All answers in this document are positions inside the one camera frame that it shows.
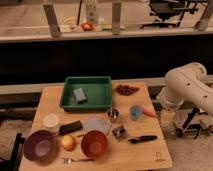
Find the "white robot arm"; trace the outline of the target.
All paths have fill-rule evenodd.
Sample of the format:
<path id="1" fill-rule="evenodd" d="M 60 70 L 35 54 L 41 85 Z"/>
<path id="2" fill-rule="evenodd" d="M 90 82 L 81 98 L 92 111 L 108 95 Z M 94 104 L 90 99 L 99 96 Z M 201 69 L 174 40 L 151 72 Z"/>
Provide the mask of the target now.
<path id="1" fill-rule="evenodd" d="M 176 128 L 178 137 L 193 129 L 198 133 L 201 129 L 213 133 L 213 89 L 202 82 L 206 75 L 205 67 L 193 62 L 171 69 L 164 77 L 165 86 L 157 95 L 164 109 L 176 111 L 185 100 L 195 105 L 182 126 Z"/>

